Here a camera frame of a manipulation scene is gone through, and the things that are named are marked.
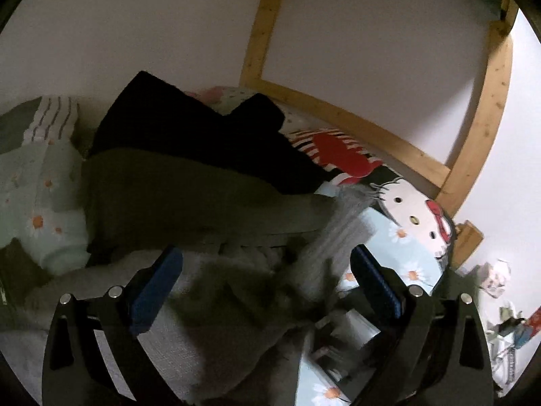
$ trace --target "black garment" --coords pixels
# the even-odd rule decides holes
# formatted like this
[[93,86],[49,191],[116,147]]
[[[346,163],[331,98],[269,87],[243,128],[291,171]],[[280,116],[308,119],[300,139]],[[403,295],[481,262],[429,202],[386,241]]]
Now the black garment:
[[263,94],[221,116],[148,74],[120,93],[102,120],[90,156],[129,147],[189,158],[263,179],[283,194],[306,194],[327,173],[278,132],[283,113]]

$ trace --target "hello kitty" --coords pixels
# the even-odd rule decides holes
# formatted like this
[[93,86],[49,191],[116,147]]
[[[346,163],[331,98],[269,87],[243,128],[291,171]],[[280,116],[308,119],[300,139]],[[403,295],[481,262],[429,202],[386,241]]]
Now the hello kitty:
[[435,258],[445,256],[452,229],[439,204],[401,177],[370,186],[376,190],[380,208],[388,218],[414,236]]

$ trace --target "white wall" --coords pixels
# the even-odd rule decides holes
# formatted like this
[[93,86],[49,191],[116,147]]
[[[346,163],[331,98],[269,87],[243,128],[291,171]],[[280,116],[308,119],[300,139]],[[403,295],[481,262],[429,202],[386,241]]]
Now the white wall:
[[237,85],[258,2],[23,0],[0,35],[0,111],[77,94],[97,121],[139,70],[186,90]]
[[[447,162],[477,106],[492,18],[479,0],[284,0],[263,78],[346,108]],[[512,36],[504,118],[456,216],[486,237],[464,271],[497,258],[511,264],[503,297],[479,295],[493,324],[506,298],[525,316],[541,305],[541,44],[521,14]],[[518,351],[519,374],[540,341]]]

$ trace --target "gray and white striped cloth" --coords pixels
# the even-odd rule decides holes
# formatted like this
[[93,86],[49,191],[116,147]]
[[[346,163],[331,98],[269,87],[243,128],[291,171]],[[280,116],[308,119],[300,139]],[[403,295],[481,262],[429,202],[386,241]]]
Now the gray and white striped cloth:
[[79,104],[67,96],[43,96],[33,120],[23,133],[23,145],[70,138]]

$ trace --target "silver screw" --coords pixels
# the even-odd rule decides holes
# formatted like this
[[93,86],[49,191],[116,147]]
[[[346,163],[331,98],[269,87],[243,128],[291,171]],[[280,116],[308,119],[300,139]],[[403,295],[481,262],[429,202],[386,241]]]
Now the silver screw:
[[409,287],[409,294],[418,298],[423,295],[423,289],[418,285],[411,285]]
[[116,299],[122,294],[122,287],[120,285],[115,285],[109,289],[107,294],[110,298]]
[[66,305],[66,303],[68,303],[69,301],[71,301],[71,294],[66,293],[60,296],[60,303],[62,305]]
[[462,302],[464,302],[466,305],[470,305],[470,303],[473,302],[472,297],[467,293],[462,293],[461,299],[462,299]]

